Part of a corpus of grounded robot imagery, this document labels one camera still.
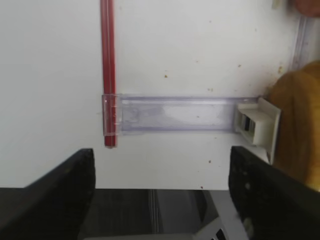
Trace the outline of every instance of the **dirt speck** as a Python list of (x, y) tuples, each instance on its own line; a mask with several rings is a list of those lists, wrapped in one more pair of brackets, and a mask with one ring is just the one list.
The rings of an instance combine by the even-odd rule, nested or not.
[(283, 66), (280, 66), (280, 67), (278, 68), (278, 74), (282, 74), (283, 71), (284, 71), (284, 67), (283, 67)]

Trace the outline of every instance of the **yellow cloth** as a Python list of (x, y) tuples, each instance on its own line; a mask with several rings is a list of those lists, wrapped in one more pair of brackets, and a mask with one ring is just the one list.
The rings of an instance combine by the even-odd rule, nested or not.
[(320, 61), (282, 76), (268, 100), (282, 110), (274, 167), (320, 191)]

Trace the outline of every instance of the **red vertical strip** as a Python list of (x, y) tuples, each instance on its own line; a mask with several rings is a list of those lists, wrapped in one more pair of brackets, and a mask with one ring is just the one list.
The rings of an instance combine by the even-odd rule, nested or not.
[[(114, 0), (100, 0), (102, 71), (104, 94), (116, 93), (115, 33), (114, 33)], [(115, 98), (110, 98), (107, 109), (110, 110), (107, 121), (107, 134), (116, 133)], [(104, 145), (113, 148), (117, 145), (117, 137), (104, 137)]]

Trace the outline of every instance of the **plastic holder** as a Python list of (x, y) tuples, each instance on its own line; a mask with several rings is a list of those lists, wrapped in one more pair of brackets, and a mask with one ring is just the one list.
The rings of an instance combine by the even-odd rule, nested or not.
[(102, 96), (103, 135), (159, 131), (234, 132), (237, 104), (257, 101), (257, 98), (105, 94)]

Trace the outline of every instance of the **white plastic connector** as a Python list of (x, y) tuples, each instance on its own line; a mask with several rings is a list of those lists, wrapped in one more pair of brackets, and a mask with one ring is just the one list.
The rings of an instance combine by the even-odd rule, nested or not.
[(234, 128), (252, 145), (262, 147), (273, 164), (281, 110), (263, 98), (237, 104)]

